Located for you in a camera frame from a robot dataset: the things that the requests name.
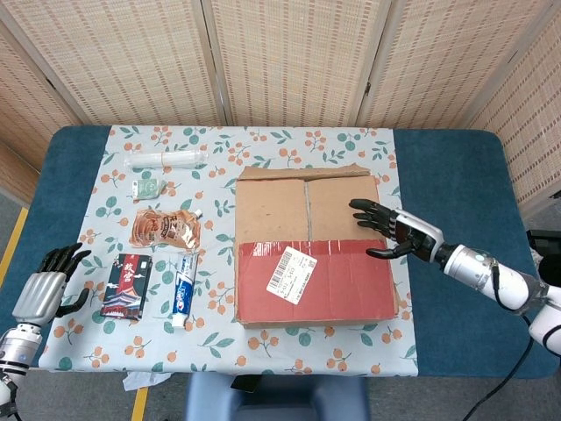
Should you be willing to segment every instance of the yellow floor line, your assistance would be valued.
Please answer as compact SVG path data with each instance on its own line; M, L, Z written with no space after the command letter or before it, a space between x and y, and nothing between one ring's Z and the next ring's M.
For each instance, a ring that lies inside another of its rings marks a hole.
M0 261L0 287L2 287L2 284L4 283L4 277L6 276L6 272L8 272L8 266L10 265L11 258L14 255L16 246L18 245L19 236L21 235L21 231L24 229L26 218L27 209L21 208L18 220L16 221L16 226L14 226L14 229L11 232L10 241L8 241L8 246L6 246L4 256L2 258L2 261Z
M132 409L131 421L142 421L144 419L144 409L146 400L148 399L148 388L140 388L137 390L137 397L134 399L134 408Z

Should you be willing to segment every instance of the blue chair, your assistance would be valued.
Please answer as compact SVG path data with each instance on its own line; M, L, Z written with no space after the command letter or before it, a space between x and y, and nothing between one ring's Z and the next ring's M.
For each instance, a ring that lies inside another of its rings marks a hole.
M336 375L263 375L254 392L231 388L234 377L193 373L188 421L368 421L366 379Z

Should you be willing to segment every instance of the box flap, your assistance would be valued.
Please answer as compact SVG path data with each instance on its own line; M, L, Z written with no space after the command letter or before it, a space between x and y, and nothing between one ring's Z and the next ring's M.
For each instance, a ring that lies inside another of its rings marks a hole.
M266 290L287 246L317 259L298 305ZM334 325L394 318L398 309L388 260L365 249L378 240L245 243L238 249L238 321L249 325Z
M357 177L361 175L370 175L370 170L368 168L362 168L357 164L351 164L339 168L268 169L245 167L242 174L238 177L238 181L282 180L291 178L309 182L311 180L319 180L322 178Z
M237 183L236 243L305 239L308 211L304 181Z
M329 178L308 183L309 237L311 239L379 239L375 230L357 225L349 207L354 198L378 202L376 181L371 175L352 178Z

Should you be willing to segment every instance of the floral tablecloth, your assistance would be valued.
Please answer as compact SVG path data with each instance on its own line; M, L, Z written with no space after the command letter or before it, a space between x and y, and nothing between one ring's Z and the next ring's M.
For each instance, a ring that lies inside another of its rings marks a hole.
M199 148L195 169L132 171L133 151ZM113 126L79 240L92 254L68 283L63 303L86 286L88 302L56 318L39 366L75 371L217 371L229 374L417 375L407 260L392 261L399 294L396 319L373 325L244 329L234 320L233 241L236 179L244 166L339 167L356 162L376 177L380 202L401 207L392 131L366 128ZM162 195L135 203L133 180L161 178ZM132 248L138 209L203 212L201 257L191 317L174 332L171 309L178 249ZM119 253L153 256L144 315L138 322L99 314L111 264Z

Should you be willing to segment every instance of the robotic arm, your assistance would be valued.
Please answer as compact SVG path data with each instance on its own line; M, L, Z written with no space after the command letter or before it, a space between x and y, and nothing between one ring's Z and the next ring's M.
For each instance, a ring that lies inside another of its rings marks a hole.
M60 305L67 282L90 251L75 252L82 246L55 249L48 253L36 273L25 283L12 316L18 326L0 338L0 419L20 419L16 393L41 343L41 327L53 318L78 311L88 299L84 288L75 303Z
M505 310L523 314L541 307L529 327L540 345L561 356L561 288L533 276L516 272L463 245L444 242L442 231L404 210L389 210L367 199L353 199L353 216L358 224L395 241L394 249L369 248L366 253L379 259L395 259L412 253L421 260L435 261L448 276L493 299Z

